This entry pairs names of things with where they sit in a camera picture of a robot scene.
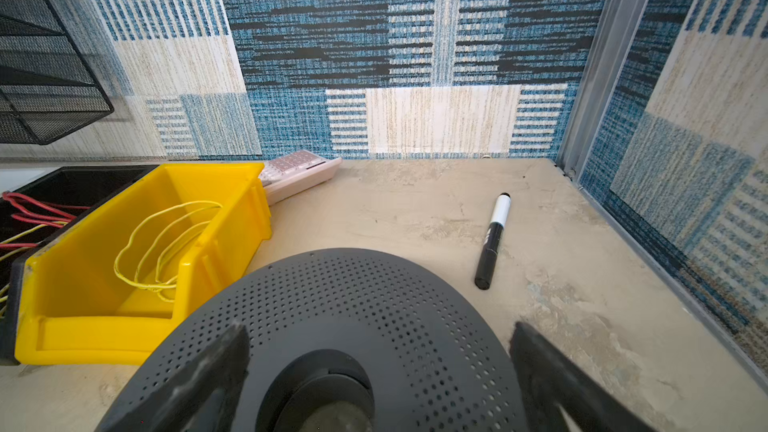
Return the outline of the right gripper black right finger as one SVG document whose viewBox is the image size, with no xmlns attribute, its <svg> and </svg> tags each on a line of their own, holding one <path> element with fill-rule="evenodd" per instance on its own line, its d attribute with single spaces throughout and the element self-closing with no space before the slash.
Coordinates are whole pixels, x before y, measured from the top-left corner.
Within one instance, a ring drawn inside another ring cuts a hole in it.
<svg viewBox="0 0 768 432">
<path fill-rule="evenodd" d="M 515 323 L 509 354 L 531 431 L 567 431 L 566 417 L 582 431 L 652 429 L 532 325 Z"/>
</svg>

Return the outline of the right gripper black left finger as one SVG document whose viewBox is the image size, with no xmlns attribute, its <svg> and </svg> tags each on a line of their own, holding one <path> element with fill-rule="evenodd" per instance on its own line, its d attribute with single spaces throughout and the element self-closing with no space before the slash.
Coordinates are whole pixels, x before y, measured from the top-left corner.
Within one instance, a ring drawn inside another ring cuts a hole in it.
<svg viewBox="0 0 768 432">
<path fill-rule="evenodd" d="M 136 405 L 115 404 L 98 431 L 229 431 L 250 361 L 247 328 L 235 323 Z"/>
</svg>

